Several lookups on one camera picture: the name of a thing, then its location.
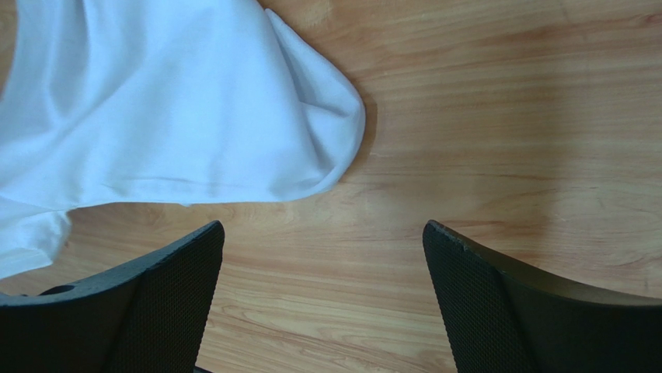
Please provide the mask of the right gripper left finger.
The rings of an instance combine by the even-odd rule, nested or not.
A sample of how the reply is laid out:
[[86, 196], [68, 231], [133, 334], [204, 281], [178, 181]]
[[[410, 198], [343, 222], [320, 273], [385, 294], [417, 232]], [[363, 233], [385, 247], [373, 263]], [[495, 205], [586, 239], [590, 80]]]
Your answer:
[[213, 221], [39, 295], [1, 296], [3, 372], [195, 372], [222, 264]]

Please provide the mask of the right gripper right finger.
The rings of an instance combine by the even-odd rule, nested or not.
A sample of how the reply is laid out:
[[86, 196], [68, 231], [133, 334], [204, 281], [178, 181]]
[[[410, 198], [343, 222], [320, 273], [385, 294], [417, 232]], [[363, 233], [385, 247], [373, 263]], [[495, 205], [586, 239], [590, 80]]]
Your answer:
[[429, 221], [423, 250], [460, 372], [659, 372], [661, 301], [570, 280]]

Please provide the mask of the white t shirt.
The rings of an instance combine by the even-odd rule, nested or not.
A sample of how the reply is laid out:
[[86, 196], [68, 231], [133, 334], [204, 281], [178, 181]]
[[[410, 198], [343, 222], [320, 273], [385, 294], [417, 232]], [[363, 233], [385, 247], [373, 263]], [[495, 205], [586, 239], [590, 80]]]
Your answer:
[[350, 81], [255, 1], [19, 1], [1, 99], [1, 275], [50, 266], [68, 213], [284, 202], [363, 140]]

